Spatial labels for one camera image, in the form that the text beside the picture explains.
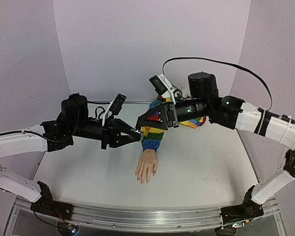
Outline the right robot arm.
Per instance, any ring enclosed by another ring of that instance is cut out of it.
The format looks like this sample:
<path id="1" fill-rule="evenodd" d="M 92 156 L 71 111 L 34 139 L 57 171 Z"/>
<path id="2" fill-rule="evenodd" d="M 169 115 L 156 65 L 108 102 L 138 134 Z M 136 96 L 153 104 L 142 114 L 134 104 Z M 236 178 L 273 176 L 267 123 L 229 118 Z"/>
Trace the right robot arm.
<path id="1" fill-rule="evenodd" d="M 290 116 L 280 116 L 233 96 L 219 97 L 215 76 L 205 72 L 188 76 L 191 97 L 181 101 L 175 100 L 174 89 L 165 75 L 154 76 L 150 82 L 159 95 L 170 97 L 171 102 L 158 105 L 139 116 L 136 129 L 149 126 L 167 130 L 178 127 L 183 121 L 208 117 L 210 123 L 249 131 L 285 145 L 288 148 L 285 165 L 248 193 L 249 200 L 259 205 L 295 180 L 295 120 Z"/>

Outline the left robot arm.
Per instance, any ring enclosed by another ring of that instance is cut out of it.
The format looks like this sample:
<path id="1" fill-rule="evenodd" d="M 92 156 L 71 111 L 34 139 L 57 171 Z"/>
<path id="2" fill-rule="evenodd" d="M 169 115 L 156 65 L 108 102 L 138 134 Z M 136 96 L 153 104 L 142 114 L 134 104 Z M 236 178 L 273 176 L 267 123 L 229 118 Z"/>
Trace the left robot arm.
<path id="1" fill-rule="evenodd" d="M 0 158 L 30 152 L 59 151 L 72 146 L 74 137 L 99 140 L 102 149 L 139 142 L 143 133 L 115 117 L 125 100 L 126 96 L 118 94 L 104 110 L 102 118 L 93 118 L 89 116 L 88 99 L 78 93 L 72 94 L 61 102 L 61 113 L 56 120 L 45 121 L 23 130 L 0 133 Z M 9 172 L 1 164 L 0 189 L 36 203 L 47 215 L 55 213 L 57 209 L 47 184 L 40 181 L 34 183 Z"/>

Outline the nail polish bottle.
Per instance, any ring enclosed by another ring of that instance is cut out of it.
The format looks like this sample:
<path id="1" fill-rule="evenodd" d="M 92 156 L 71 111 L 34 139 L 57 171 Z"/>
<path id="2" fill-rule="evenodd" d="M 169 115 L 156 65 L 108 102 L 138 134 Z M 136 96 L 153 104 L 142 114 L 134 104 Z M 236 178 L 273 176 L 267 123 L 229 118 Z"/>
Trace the nail polish bottle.
<path id="1" fill-rule="evenodd" d="M 143 131 L 138 131 L 137 132 L 137 142 L 142 142 L 143 138 L 144 138 L 144 132 Z"/>

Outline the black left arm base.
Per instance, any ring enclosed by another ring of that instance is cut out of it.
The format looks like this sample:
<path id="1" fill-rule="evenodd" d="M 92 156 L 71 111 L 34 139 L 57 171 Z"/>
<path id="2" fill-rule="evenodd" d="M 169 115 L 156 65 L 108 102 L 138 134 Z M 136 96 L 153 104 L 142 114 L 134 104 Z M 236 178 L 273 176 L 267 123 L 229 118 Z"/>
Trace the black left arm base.
<path id="1" fill-rule="evenodd" d="M 69 203 L 54 200 L 49 186 L 41 181 L 37 182 L 40 187 L 39 198 L 31 203 L 30 209 L 35 213 L 41 213 L 47 216 L 58 217 L 62 220 L 70 220 L 73 214 L 74 206 Z"/>

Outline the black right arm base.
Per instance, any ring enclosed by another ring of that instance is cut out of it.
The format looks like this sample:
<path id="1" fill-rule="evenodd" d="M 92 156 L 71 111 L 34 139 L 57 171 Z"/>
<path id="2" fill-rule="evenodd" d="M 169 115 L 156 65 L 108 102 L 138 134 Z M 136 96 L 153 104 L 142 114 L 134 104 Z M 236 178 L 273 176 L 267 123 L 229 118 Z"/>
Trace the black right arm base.
<path id="1" fill-rule="evenodd" d="M 221 208 L 220 216 L 222 217 L 223 225 L 230 225 L 232 223 L 244 222 L 252 220 L 256 217 L 263 216 L 264 210 L 262 205 L 252 201 L 253 185 L 246 192 L 243 202 L 240 205 L 226 206 Z"/>

